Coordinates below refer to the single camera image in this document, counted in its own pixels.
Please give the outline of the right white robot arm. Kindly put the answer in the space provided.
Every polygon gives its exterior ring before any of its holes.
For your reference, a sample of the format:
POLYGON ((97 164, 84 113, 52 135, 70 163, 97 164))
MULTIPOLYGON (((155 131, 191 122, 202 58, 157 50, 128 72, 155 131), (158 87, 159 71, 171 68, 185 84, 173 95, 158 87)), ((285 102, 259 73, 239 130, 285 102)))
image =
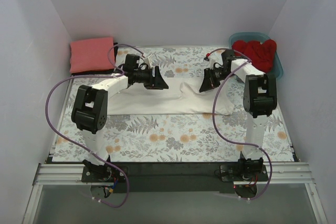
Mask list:
POLYGON ((237 162, 219 168, 221 179, 232 182, 268 179, 264 166, 263 149, 266 124, 277 107, 276 78, 272 73, 264 73, 252 64, 243 53, 233 49, 222 50, 222 63, 211 63, 204 69, 204 78, 199 92, 222 90, 225 82, 236 75, 244 83, 243 107, 247 113, 246 139, 237 162))

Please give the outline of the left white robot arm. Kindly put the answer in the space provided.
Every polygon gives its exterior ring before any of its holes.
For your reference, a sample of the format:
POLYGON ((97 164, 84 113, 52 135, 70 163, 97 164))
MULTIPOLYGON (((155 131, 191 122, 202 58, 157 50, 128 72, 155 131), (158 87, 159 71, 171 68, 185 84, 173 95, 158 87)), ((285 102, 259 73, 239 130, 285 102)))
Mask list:
POLYGON ((146 89, 164 90, 168 84, 161 76, 158 66, 152 67, 148 60, 140 64, 140 56, 127 54, 120 69, 93 86, 81 85, 78 88, 71 120, 81 131, 89 158, 83 161, 90 175, 100 182, 111 181, 118 171, 105 164, 110 156, 104 146, 104 126, 107 121, 108 100, 115 94, 141 83, 146 89))

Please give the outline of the white t shirt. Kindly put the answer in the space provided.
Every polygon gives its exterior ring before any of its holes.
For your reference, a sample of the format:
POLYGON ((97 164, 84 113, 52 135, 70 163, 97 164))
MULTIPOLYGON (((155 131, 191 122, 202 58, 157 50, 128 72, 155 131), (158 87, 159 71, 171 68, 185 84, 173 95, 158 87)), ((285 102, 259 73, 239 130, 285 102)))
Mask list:
POLYGON ((200 93, 203 78, 167 78, 169 88, 148 90, 142 84, 115 94, 108 102, 107 115, 155 115, 155 114, 202 114, 211 113, 217 98, 215 113, 230 115, 234 104, 223 87, 200 93))

